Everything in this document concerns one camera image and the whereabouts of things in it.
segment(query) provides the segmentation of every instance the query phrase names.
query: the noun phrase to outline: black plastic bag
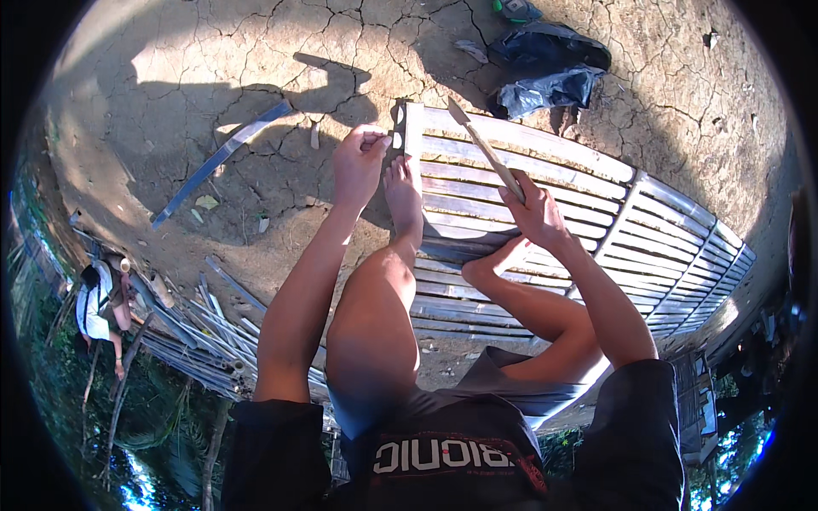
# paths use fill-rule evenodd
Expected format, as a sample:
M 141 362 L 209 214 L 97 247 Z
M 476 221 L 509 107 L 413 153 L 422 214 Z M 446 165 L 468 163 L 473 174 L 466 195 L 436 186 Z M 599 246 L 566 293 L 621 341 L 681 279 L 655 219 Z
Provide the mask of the black plastic bag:
M 541 21 L 506 32 L 488 50 L 510 78 L 487 100 L 488 111 L 500 119 L 555 106 L 587 108 L 596 79 L 611 64 L 602 43 Z

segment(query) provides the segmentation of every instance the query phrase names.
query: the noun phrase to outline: dirt ground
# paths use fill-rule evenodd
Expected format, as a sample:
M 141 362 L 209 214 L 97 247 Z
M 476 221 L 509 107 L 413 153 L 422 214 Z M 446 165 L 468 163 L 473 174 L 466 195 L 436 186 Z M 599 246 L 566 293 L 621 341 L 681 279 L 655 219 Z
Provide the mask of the dirt ground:
M 535 1 L 548 20 L 604 43 L 610 74 L 567 136 L 676 187 L 757 255 L 734 297 L 699 332 L 660 351 L 716 347 L 782 278 L 789 192 L 798 184 L 780 94 L 748 35 L 721 2 Z M 452 43 L 493 41 L 506 27 L 488 0 L 99 0 L 59 56 L 43 122 L 65 211 L 192 295 L 198 273 L 228 313 L 238 295 L 205 256 L 269 301 L 331 207 L 330 155 L 363 122 L 393 126 L 398 98 L 480 111 L 499 69 Z M 703 36 L 717 31 L 710 49 Z M 238 124 L 282 98 L 297 110 L 241 147 L 154 232 L 151 220 Z M 523 122 L 554 132 L 557 113 Z M 320 121 L 321 148 L 309 144 Z M 220 203 L 196 208 L 201 195 Z M 258 233 L 258 220 L 270 227 Z M 346 277 L 389 241 L 379 192 L 341 269 Z M 246 313 L 257 324 L 256 311 Z M 428 341 L 420 343 L 427 347 Z M 419 384 L 451 386 L 483 346 L 441 341 Z M 508 347 L 536 353 L 543 346 Z M 454 376 L 442 375 L 452 369 Z M 596 390 L 546 423 L 590 421 Z

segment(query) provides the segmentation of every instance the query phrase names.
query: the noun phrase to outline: person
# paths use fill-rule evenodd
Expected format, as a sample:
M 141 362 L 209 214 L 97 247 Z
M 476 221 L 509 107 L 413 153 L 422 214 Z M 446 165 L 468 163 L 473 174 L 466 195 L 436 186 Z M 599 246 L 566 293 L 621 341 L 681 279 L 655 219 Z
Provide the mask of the person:
M 116 355 L 114 372 L 122 379 L 125 375 L 122 337 L 110 329 L 109 320 L 114 319 L 122 331 L 131 328 L 131 311 L 125 295 L 131 280 L 126 271 L 115 270 L 109 258 L 113 257 L 92 262 L 79 276 L 76 307 L 79 331 L 74 336 L 74 351 L 80 358 L 88 358 L 92 339 L 111 341 Z
M 328 491 L 322 407 L 307 374 L 336 277 L 390 143 L 354 128 L 333 154 L 334 205 L 270 303 L 252 401 L 237 422 L 222 487 L 225 509 L 679 509 L 683 468 L 673 368 L 622 290 L 566 229 L 547 190 L 514 176 L 502 200 L 522 235 L 464 265 L 463 277 L 535 335 L 530 357 L 487 347 L 453 389 L 416 385 L 409 308 L 423 235 L 414 159 L 386 169 L 395 236 L 348 278 L 326 335 L 326 375 L 351 481 Z M 536 245 L 573 276 L 585 305 L 502 272 Z M 543 473 L 533 428 L 587 390 L 610 363 L 569 481 Z

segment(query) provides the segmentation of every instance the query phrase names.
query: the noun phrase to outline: foot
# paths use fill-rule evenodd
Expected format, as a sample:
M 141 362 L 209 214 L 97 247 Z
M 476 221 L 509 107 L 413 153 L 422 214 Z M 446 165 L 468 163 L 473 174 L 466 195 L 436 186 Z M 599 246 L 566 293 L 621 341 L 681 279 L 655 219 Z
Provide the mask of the foot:
M 386 204 L 392 213 L 396 238 L 407 237 L 415 249 L 423 240 L 423 213 L 421 199 L 423 189 L 420 169 L 409 159 L 398 156 L 384 175 Z
M 466 282 L 477 287 L 477 282 L 486 276 L 499 276 L 503 271 L 525 261 L 532 243 L 525 236 L 517 236 L 485 258 L 476 259 L 463 265 L 461 271 Z

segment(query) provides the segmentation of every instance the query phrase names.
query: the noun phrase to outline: wooden handle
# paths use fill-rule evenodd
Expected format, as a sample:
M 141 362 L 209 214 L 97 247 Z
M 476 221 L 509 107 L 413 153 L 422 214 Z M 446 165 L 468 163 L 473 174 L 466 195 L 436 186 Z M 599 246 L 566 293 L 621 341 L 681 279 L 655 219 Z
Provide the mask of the wooden handle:
M 484 155 L 486 155 L 488 162 L 494 168 L 494 172 L 500 176 L 500 179 L 506 184 L 506 187 L 517 196 L 517 199 L 522 204 L 525 204 L 525 194 L 523 193 L 523 189 L 519 187 L 519 183 L 516 179 L 514 179 L 514 176 L 511 175 L 511 171 L 500 161 L 497 153 L 494 152 L 494 148 L 492 148 L 488 142 L 486 142 L 480 136 L 480 133 L 474 129 L 471 123 L 466 123 L 463 125 L 463 127 L 471 135 L 471 140 L 474 142 L 474 144 L 480 148 Z

